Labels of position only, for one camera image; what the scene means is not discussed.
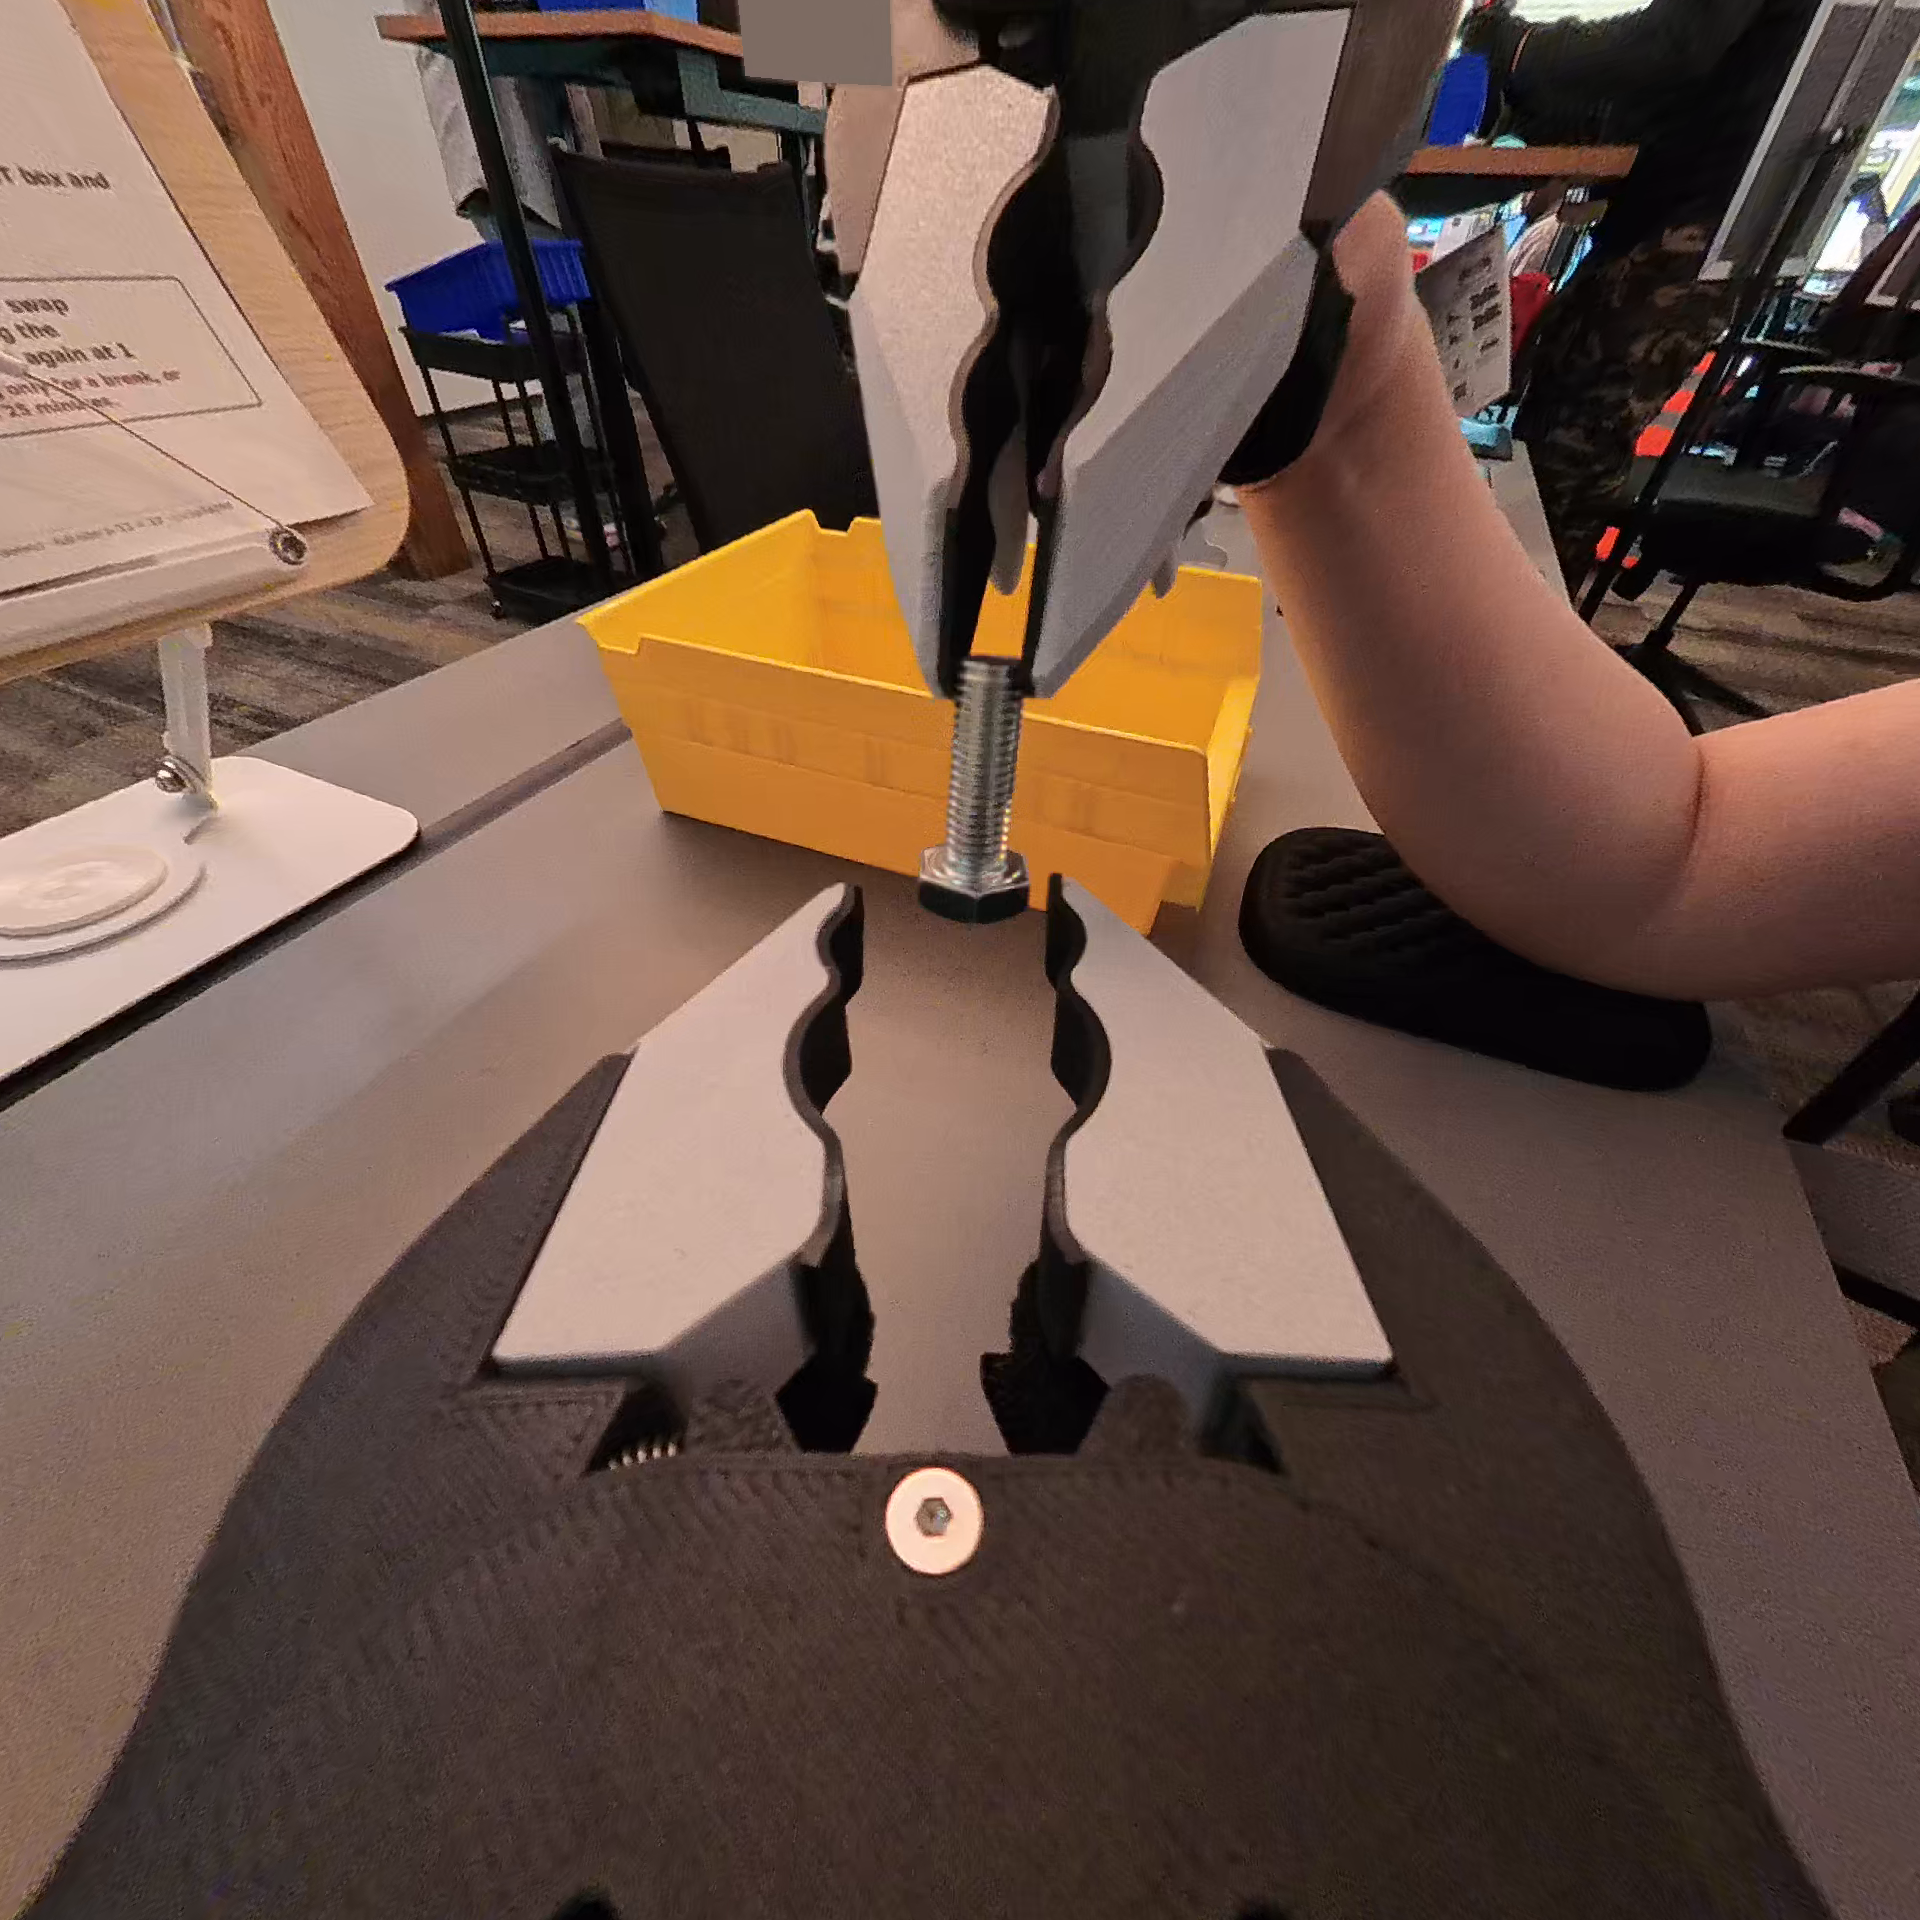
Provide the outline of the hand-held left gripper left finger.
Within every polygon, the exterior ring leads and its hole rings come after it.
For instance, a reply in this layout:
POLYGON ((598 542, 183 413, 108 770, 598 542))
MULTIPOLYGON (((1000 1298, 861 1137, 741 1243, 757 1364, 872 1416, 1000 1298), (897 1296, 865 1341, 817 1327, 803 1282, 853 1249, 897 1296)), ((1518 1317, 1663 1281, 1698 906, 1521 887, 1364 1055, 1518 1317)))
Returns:
POLYGON ((856 1340, 864 894, 838 883, 636 1040, 494 1340, 511 1377, 791 1379, 856 1340))

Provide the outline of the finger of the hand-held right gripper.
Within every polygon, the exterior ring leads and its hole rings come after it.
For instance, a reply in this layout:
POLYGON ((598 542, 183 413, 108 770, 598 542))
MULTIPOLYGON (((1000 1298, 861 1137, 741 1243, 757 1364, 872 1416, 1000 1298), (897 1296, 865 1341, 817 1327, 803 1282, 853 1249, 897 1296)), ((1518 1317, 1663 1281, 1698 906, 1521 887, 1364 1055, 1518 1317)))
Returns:
POLYGON ((1059 449, 1030 599, 1058 695, 1179 542, 1302 335, 1302 233, 1348 10, 1259 11, 1167 64, 1139 117, 1160 212, 1103 297, 1106 370, 1059 449))
POLYGON ((1020 357, 990 252, 1058 131, 1058 95, 995 67, 834 94, 827 160, 886 556, 939 697, 985 590, 1026 562, 1020 357))

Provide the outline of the yellow plastic bin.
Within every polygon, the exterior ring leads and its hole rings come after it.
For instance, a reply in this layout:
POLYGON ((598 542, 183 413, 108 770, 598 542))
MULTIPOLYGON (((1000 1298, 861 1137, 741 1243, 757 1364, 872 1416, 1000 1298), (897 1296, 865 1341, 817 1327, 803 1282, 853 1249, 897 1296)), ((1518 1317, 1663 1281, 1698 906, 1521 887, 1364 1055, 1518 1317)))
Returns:
MULTIPOLYGON (((1022 708, 1011 845, 1141 935, 1203 906, 1261 689, 1253 576, 1182 566, 1022 708)), ((658 805, 916 878, 952 708, 916 665, 876 519, 791 513, 581 614, 658 805)))

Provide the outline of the steel hex bolt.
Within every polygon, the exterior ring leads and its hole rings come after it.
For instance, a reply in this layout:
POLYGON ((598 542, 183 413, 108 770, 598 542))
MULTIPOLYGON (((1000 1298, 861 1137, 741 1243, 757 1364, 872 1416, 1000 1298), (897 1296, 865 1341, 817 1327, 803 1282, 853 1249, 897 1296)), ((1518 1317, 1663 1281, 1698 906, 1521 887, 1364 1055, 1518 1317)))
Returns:
POLYGON ((955 695, 943 837, 920 861, 920 905, 955 923, 999 923, 1030 905, 1011 845, 1022 700, 1012 662, 971 655, 955 695))

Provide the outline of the person's right forearm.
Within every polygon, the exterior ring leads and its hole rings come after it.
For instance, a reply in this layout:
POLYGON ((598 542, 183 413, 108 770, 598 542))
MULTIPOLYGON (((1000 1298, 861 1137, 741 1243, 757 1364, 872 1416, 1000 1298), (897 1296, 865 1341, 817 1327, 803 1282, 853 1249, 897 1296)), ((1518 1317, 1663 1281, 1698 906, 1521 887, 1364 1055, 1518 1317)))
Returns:
POLYGON ((1473 461, 1310 456, 1240 504, 1371 819, 1477 931, 1664 997, 1916 979, 1916 684, 1691 733, 1473 461))

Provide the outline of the person's right hand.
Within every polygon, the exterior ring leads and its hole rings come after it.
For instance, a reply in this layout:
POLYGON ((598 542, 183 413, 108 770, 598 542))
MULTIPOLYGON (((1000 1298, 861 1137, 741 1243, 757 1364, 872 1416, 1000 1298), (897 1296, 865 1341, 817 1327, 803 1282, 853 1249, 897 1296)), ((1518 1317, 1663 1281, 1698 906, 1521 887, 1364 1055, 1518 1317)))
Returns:
POLYGON ((1223 481, 1251 522, 1309 531, 1428 519, 1471 478, 1404 208, 1380 188, 1320 252, 1294 358, 1223 481))

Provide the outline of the wooden top desk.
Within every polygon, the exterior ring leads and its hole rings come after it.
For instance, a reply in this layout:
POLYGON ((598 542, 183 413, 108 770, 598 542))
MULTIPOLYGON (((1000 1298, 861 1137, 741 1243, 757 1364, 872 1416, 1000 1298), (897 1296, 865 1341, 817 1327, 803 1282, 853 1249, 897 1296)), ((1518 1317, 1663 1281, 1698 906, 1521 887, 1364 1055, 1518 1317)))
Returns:
POLYGON ((1500 206, 1547 186, 1591 186, 1623 180, 1632 145, 1424 145, 1390 191, 1412 218, 1450 218, 1500 206))
POLYGON ((478 43, 489 77, 636 94, 641 112, 712 127, 823 136, 827 111, 747 74, 743 40, 712 24, 644 11, 483 6, 478 43))

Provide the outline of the black mesh chair back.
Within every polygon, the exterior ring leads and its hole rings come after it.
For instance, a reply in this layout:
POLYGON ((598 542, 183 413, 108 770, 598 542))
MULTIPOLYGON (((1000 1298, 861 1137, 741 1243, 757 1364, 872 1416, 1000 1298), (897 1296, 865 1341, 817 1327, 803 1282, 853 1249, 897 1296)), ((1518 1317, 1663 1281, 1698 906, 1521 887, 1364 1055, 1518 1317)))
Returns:
POLYGON ((791 171, 553 156, 559 195, 700 551, 877 515, 859 383, 791 171))

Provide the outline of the white printed card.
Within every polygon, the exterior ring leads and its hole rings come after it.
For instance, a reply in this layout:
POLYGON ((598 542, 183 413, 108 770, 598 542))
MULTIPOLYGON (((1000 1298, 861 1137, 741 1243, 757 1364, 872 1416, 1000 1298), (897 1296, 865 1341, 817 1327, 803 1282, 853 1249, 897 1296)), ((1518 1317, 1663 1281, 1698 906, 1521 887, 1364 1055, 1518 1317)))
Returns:
POLYGON ((1415 273, 1456 417, 1476 417, 1511 388, 1511 276, 1502 225, 1415 273))

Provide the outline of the black pole stand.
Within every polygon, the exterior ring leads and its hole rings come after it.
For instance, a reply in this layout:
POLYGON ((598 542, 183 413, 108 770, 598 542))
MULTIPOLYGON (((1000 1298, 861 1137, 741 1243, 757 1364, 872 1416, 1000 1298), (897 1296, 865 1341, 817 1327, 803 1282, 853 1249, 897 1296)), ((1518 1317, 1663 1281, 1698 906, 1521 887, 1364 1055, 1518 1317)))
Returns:
POLYGON ((494 83, 483 64, 473 4, 441 2, 436 11, 444 53, 460 83, 478 168, 487 182, 492 235, 505 244, 519 286, 521 322, 542 376, 542 395, 572 497, 577 545, 591 579, 577 604, 588 608, 658 572, 658 522, 644 472, 628 369, 604 310, 594 300, 571 306, 569 335, 586 362, 581 380, 592 419, 592 440, 588 442, 583 411, 572 402, 571 374, 564 369, 553 310, 545 306, 542 293, 530 250, 533 235, 526 225, 513 156, 502 133, 494 83))

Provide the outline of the black utility cart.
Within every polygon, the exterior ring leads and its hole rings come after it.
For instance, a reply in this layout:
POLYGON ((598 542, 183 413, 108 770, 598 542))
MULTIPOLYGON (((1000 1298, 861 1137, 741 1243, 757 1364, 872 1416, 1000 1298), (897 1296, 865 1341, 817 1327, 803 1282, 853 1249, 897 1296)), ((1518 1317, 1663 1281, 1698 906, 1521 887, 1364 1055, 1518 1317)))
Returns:
POLYGON ((497 620, 538 626, 658 576, 655 486, 628 369, 594 300, 549 313, 559 380, 521 322, 404 327, 444 478, 497 620))

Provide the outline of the white metal stand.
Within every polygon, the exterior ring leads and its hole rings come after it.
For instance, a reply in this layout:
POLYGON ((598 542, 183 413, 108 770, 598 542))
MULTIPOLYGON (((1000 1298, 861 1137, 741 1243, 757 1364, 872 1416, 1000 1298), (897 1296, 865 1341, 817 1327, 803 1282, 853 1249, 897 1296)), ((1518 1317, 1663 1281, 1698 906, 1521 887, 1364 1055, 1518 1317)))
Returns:
POLYGON ((301 916, 419 844, 396 805, 211 749, 210 626, 158 641, 158 772, 2 841, 2 1077, 301 916))

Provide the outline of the black office chair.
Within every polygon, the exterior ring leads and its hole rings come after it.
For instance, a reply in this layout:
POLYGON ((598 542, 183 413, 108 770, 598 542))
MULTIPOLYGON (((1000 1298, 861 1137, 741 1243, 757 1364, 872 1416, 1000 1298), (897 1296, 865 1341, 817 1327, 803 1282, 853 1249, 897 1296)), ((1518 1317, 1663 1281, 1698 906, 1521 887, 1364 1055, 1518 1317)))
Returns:
POLYGON ((1674 651, 1703 587, 1784 587, 1853 604, 1916 587, 1918 383, 1905 370, 1815 364, 1792 348, 1749 348, 1729 451, 1679 455, 1655 498, 1620 522, 1605 592, 1637 599, 1667 578, 1663 616, 1620 655, 1703 733, 1717 712, 1768 711, 1674 651))

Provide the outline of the instruction sheet on stand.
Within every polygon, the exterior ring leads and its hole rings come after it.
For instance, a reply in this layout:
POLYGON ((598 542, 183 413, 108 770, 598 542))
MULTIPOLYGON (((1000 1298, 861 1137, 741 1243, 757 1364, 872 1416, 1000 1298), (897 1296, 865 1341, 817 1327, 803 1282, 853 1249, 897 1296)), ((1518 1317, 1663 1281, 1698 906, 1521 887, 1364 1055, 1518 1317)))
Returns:
POLYGON ((396 558, 408 529, 408 478, 394 440, 151 6, 61 4, 61 10, 243 316, 355 478, 369 491, 371 504, 310 525, 303 533, 306 566, 278 587, 232 590, 145 616, 130 616, 119 599, 119 610, 106 616, 84 620, 79 626, 57 621, 54 636, 6 643, 6 680, 127 651, 180 626, 201 626, 306 590, 362 579, 396 558))

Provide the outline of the wooden support post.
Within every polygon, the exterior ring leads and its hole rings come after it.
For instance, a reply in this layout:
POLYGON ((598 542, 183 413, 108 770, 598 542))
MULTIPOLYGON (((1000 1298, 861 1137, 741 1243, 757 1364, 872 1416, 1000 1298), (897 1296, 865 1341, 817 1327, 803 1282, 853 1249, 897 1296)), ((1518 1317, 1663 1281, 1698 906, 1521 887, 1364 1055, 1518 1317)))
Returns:
POLYGON ((421 427, 371 277, 337 202, 320 138, 266 2, 163 6, 204 109, 379 411, 408 478, 400 571, 419 579, 462 572, 467 539, 444 472, 421 427))

